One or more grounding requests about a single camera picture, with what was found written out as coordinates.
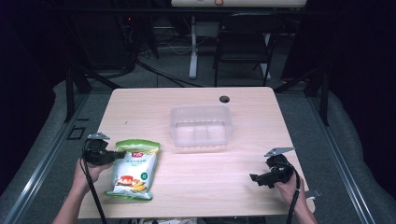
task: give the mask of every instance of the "gray carpet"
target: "gray carpet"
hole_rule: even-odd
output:
[[[280,74],[292,38],[283,36],[278,41],[278,48],[271,69],[271,80],[268,86],[277,87],[282,84]],[[184,54],[175,53],[175,49],[160,49],[160,60],[154,59],[149,53],[139,57],[141,62],[146,63],[166,74],[183,78],[184,80],[205,87],[213,85],[214,71],[213,46],[203,45],[199,48],[198,78],[188,79],[191,53],[186,49],[179,49]],[[221,67],[222,74],[229,74],[236,69],[228,70]],[[253,76],[259,76],[260,70],[243,70]],[[127,88],[155,88],[177,87],[166,78],[157,77],[147,70],[137,66],[129,75],[112,78],[117,84]],[[54,90],[57,93],[55,106],[35,145],[26,158],[21,169],[16,174],[0,199],[1,221],[9,218],[8,214],[15,206],[23,188],[27,185],[35,168],[42,162],[49,150],[54,146],[59,147],[59,152],[54,156],[53,163],[47,174],[44,174],[43,182],[37,186],[35,197],[27,204],[28,208],[21,211],[19,223],[51,223],[62,206],[61,200],[67,195],[71,186],[75,162],[80,156],[82,141],[89,133],[96,133],[99,123],[106,109],[111,90],[96,80],[90,80],[93,91],[90,95],[81,95],[77,92],[77,102],[81,104],[73,120],[64,124],[66,114],[64,83]],[[226,80],[222,85],[252,86],[260,85],[260,81],[242,82],[240,79]],[[304,170],[306,181],[311,189],[319,189],[323,194],[316,199],[315,216],[319,223],[362,223],[359,213],[350,197],[342,177],[339,174],[332,158],[331,146],[324,134],[320,122],[315,119],[317,111],[310,104],[311,99],[304,97],[302,89],[304,84],[299,84],[287,92],[276,95],[290,132],[291,140],[296,147],[301,165]],[[382,190],[373,180],[370,171],[362,161],[361,145],[353,125],[343,110],[337,98],[331,94],[329,107],[330,129],[346,158],[347,167],[355,177],[361,190],[361,195],[367,202],[368,209],[373,214],[376,223],[392,223],[396,220],[396,203]],[[78,138],[81,129],[85,128],[81,140]],[[286,223],[286,216],[267,217],[267,223]],[[100,219],[83,219],[79,223],[100,223]],[[110,219],[109,223],[119,223],[119,220]]]

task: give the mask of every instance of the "chair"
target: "chair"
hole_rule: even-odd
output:
[[[263,83],[265,86],[275,40],[283,29],[283,21],[277,15],[262,13],[234,13],[225,16],[219,23],[217,45],[213,67],[215,87],[218,86],[219,62],[222,63],[266,63]]]

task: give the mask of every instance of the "chair leg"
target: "chair leg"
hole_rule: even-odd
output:
[[[213,58],[213,64],[212,64],[212,68],[214,69],[215,67],[216,67],[216,55],[215,55],[215,57]]]
[[[218,86],[219,61],[215,60],[213,65],[214,65],[214,68],[215,68],[215,83],[214,83],[214,87],[217,87]]]
[[[265,69],[264,80],[262,81],[262,85],[265,86],[267,83],[268,73],[270,72],[270,64],[267,64],[267,68]]]

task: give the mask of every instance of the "green snack bag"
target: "green snack bag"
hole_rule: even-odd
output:
[[[151,200],[149,192],[160,144],[143,139],[130,139],[116,143],[117,151],[125,151],[123,159],[113,163],[113,190],[106,194],[137,200]]]

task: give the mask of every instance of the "transparent plastic box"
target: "transparent plastic box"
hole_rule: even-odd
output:
[[[233,132],[225,105],[186,105],[171,111],[171,136],[176,147],[227,145]]]

